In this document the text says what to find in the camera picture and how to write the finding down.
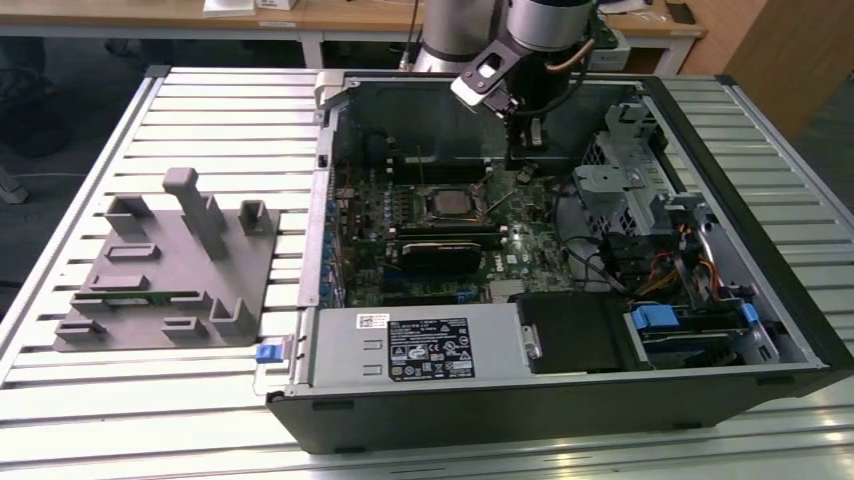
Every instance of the blue clip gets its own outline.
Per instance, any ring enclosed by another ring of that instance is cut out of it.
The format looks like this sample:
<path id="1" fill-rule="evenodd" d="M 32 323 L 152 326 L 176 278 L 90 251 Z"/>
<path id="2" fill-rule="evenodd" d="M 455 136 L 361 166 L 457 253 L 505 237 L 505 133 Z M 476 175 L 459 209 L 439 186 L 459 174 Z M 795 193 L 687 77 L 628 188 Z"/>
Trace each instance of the blue clip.
<path id="1" fill-rule="evenodd" d="M 756 312 L 756 307 L 752 306 L 752 303 L 742 303 L 740 310 L 750 325 L 759 323 L 759 312 Z"/>
<path id="2" fill-rule="evenodd" d="M 631 312 L 631 320 L 638 330 L 648 327 L 679 326 L 679 319 L 670 305 L 640 305 Z"/>
<path id="3" fill-rule="evenodd" d="M 255 353 L 255 363 L 281 363 L 284 362 L 283 345 L 259 345 Z"/>

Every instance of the barcode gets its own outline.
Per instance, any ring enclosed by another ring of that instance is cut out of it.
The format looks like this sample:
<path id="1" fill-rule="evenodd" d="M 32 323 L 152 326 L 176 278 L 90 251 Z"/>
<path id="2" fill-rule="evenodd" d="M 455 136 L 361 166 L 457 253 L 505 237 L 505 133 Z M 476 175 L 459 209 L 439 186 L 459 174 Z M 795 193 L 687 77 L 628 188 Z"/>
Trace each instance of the barcode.
<path id="1" fill-rule="evenodd" d="M 359 313 L 356 314 L 356 328 L 387 328 L 387 313 Z"/>

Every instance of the wooden desk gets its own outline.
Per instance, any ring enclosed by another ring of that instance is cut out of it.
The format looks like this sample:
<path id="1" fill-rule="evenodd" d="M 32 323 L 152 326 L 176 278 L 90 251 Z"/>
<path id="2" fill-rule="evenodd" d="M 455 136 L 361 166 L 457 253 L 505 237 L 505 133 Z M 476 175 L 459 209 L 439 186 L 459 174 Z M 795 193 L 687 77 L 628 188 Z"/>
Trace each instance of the wooden desk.
<path id="1" fill-rule="evenodd" d="M 607 23 L 632 47 L 664 49 L 655 72 L 676 74 L 706 30 L 674 23 L 663 0 L 655 2 L 655 15 L 613 15 Z M 235 18 L 202 18 L 202 5 L 204 0 L 0 0 L 0 35 L 296 40 L 305 66 L 323 68 L 324 41 L 404 41 L 412 14 L 411 4 L 393 0 L 300 0 L 291 11 L 259 9 Z"/>

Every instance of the slotted table surface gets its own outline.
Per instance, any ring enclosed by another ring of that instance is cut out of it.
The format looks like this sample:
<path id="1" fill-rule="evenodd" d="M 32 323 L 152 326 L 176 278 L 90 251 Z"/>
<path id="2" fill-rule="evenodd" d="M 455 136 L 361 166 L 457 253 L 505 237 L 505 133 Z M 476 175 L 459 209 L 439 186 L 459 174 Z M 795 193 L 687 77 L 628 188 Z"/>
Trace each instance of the slotted table surface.
<path id="1" fill-rule="evenodd" d="M 198 189 L 216 195 L 221 208 L 248 198 L 283 211 L 261 335 L 293 331 L 319 133 L 315 76 L 173 68 L 165 78 L 145 79 L 0 325 L 0 478 L 259 479 L 283 472 L 311 479 L 591 472 L 632 479 L 850 478 L 854 379 L 806 398 L 770 402 L 710 429 L 316 457 L 300 451 L 253 392 L 253 347 L 50 350 L 57 318 L 109 231 L 100 216 L 109 198 L 138 193 L 152 208 L 176 208 L 172 197 L 156 193 L 172 166 L 198 171 Z M 666 84 L 851 345 L 850 214 L 738 89 L 710 79 Z M 668 153 L 695 188 L 684 162 Z"/>

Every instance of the sticker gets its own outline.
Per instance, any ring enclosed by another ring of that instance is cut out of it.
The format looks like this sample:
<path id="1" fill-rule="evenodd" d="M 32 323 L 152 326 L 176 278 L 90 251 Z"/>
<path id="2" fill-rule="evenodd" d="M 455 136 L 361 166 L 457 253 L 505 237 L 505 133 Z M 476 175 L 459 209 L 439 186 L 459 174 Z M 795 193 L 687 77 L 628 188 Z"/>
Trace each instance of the sticker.
<path id="1" fill-rule="evenodd" d="M 388 378 L 395 382 L 475 376 L 468 319 L 388 320 Z"/>
<path id="2" fill-rule="evenodd" d="M 257 22 L 259 27 L 281 27 L 281 28 L 295 28 L 296 23 L 293 22 Z"/>
<path id="3" fill-rule="evenodd" d="M 356 328 L 385 328 L 389 316 L 387 313 L 357 313 Z"/>
<path id="4" fill-rule="evenodd" d="M 699 37 L 702 33 L 694 30 L 672 30 L 670 35 L 675 37 Z"/>
<path id="5" fill-rule="evenodd" d="M 144 298 L 105 298 L 104 302 L 106 305 L 112 305 L 113 307 L 124 306 L 124 305 L 149 305 L 148 300 Z"/>

